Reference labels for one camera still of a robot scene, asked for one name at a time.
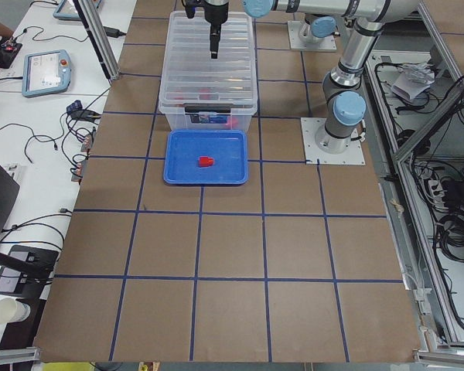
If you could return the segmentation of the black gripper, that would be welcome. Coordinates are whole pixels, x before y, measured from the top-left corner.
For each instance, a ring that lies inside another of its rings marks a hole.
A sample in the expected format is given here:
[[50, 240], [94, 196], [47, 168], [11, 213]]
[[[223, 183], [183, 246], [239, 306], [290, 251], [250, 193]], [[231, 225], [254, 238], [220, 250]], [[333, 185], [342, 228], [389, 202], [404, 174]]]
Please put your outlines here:
[[228, 0], [203, 0], [205, 19], [210, 23], [210, 57], [218, 58], [221, 37], [221, 25], [228, 19]]

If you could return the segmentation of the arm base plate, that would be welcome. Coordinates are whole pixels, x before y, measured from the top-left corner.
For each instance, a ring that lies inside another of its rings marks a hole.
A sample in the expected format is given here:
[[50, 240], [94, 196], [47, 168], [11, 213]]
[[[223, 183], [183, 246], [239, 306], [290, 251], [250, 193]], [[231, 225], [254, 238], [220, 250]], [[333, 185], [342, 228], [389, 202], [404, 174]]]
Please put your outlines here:
[[305, 162], [312, 165], [365, 165], [362, 142], [357, 128], [344, 139], [326, 132], [324, 117], [302, 117], [301, 131]]
[[290, 49], [298, 51], [334, 53], [337, 50], [334, 36], [318, 38], [305, 21], [288, 21]]

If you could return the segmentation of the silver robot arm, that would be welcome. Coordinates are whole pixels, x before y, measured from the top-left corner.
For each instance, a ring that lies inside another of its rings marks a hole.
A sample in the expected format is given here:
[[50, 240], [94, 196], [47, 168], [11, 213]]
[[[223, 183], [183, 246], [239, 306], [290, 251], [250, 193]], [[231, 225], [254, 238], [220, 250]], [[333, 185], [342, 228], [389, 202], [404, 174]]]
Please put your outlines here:
[[[267, 15], [277, 5], [277, 1], [242, 1], [244, 11], [253, 18]], [[182, 1], [186, 16], [192, 19], [198, 7], [203, 8], [204, 18], [210, 24], [210, 55], [218, 57], [221, 27], [228, 19], [228, 1]], [[336, 20], [331, 16], [305, 14], [303, 21], [288, 21], [290, 48], [299, 51], [336, 51], [333, 34]]]
[[354, 128], [363, 120], [367, 104], [356, 92], [364, 64], [383, 27], [412, 13], [417, 1], [244, 1], [245, 12], [260, 18], [272, 11], [306, 15], [341, 15], [355, 18], [349, 41], [335, 66], [326, 74], [322, 88], [327, 104], [327, 118], [315, 135], [322, 151], [343, 153]]

